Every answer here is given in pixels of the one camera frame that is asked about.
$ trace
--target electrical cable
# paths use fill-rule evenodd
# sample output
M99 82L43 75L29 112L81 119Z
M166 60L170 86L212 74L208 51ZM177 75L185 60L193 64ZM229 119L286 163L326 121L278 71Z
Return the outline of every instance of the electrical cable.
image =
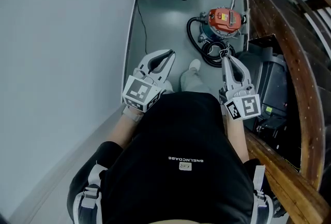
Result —
M142 24L143 24L143 26L144 26L144 31L145 31L145 53L146 53L146 55L147 55L148 53L147 53L147 32L146 32L146 26L145 26L145 24L144 24L143 17L142 17L141 12L140 12L140 8L139 8L138 0L136 0L136 1L137 1L138 13L139 13L139 15L140 15L141 22L142 22Z
M190 39L191 43L193 44L194 48L199 51L201 54L203 60L210 66L215 68L221 68L222 67L222 59L224 56L227 55L226 51L230 48L231 55L235 56L235 51L233 46L229 44L229 48L223 41L215 41L215 42L206 42L202 48L199 47L199 45L195 42L192 33L191 33L191 24L192 22L197 21L200 23L204 23L205 19L204 17L193 17L190 20L188 20L186 25L186 31L188 38ZM211 56L209 53L211 53L211 49L213 46L217 46L221 49L220 56Z

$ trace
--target black t-shirt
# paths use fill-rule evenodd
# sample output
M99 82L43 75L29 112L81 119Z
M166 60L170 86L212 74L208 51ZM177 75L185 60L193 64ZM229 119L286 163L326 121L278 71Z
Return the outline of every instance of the black t-shirt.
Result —
M249 163L242 164L224 135L220 105L210 94L163 95L125 150L101 144L70 185L71 218L74 198L96 162L108 168L100 173L103 223L250 223Z

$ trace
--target power cable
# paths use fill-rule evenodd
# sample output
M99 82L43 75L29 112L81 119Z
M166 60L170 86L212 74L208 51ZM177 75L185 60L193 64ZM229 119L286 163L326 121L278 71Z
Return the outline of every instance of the power cable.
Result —
M140 8L139 8L138 0L136 0L136 1L137 1L138 13L139 13L139 15L140 15L141 22L142 22L142 24L143 24L143 26L144 26L144 31L145 31L145 53L146 53L146 55L147 55L148 53L147 53L147 32L146 32L146 26L145 26L145 24L144 24L143 17L142 17L141 12L140 12Z

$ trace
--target gray floor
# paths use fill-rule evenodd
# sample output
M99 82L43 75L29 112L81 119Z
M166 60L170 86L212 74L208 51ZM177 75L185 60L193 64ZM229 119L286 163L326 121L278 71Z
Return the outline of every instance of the gray floor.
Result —
M231 0L139 0L140 11L147 30L147 52L151 53L162 49L173 49L176 60L168 80L172 83L174 91L179 91L179 78L187 70L190 62L201 59L200 54L190 43L186 34L186 23L191 17L199 16L202 11L209 11L215 7L229 7ZM243 12L243 0L236 0L234 10ZM192 25L192 33L198 37L199 24ZM235 51L242 51L243 37L230 39ZM132 74L140 60L145 55L144 29L136 11L129 58L127 63L127 76ZM202 80L212 89L213 95L218 98L221 88L222 69L213 68L202 60Z

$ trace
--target person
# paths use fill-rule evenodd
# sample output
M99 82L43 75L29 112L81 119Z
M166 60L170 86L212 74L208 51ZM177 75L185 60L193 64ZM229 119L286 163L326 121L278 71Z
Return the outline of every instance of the person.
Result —
M227 118L199 77L195 59L139 122L122 115L70 185L77 194L97 163L103 223L250 223L254 186L242 121ZM130 108L135 115L143 113Z

